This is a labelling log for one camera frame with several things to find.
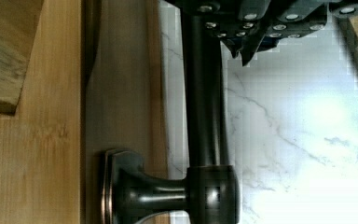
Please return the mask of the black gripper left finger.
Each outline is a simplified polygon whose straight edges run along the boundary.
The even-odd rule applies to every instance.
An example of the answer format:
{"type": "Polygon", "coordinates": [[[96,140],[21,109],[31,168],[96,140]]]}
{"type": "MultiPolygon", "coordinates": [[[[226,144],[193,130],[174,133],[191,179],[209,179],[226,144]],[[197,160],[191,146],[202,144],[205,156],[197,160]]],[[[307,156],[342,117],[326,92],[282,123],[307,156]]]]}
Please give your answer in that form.
{"type": "Polygon", "coordinates": [[[218,38],[231,56],[250,62],[278,15],[281,0],[199,0],[195,12],[200,15],[209,35],[218,38]]]}

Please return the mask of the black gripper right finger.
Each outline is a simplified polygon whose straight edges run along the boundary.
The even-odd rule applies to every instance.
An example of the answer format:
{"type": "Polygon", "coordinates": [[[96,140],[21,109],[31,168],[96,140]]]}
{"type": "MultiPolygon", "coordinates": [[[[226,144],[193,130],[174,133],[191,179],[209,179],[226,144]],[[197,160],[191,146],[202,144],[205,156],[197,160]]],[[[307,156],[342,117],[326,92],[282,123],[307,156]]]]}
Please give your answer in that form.
{"type": "Polygon", "coordinates": [[[338,19],[358,16],[358,0],[272,0],[273,17],[262,50],[276,48],[284,38],[300,38],[322,30],[328,14],[338,19]]]}

